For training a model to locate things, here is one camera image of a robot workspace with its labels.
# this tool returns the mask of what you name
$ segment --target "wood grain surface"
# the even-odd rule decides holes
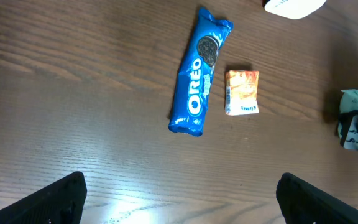
[[[194,138],[167,116],[200,6],[234,30]],[[224,72],[249,67],[260,113],[226,116]],[[358,1],[293,21],[259,0],[0,0],[0,209],[77,170],[82,223],[284,223],[284,172],[358,209],[358,152],[335,136],[344,88]]]

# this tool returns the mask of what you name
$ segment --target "oreo cookie image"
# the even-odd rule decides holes
[[[216,59],[218,59],[218,49],[219,45],[217,40],[209,35],[201,38],[197,43],[198,55],[210,67],[215,66]]]

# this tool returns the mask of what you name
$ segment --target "oreo package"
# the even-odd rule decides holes
[[[198,12],[198,22],[178,72],[169,130],[193,136],[203,134],[218,50],[232,29],[232,22],[216,20],[204,8]]]

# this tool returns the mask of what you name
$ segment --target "wooden table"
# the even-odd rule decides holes
[[[196,10],[234,23],[200,138],[168,114]],[[260,113],[226,116],[224,71],[260,71]],[[358,1],[293,21],[261,1],[0,0],[0,209],[79,170],[82,223],[284,223],[291,172],[358,209],[335,135],[358,88]]]

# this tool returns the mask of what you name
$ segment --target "oreo logo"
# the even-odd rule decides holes
[[[196,58],[191,65],[191,81],[188,90],[187,110],[193,116],[199,116],[201,113],[201,64],[201,59]]]

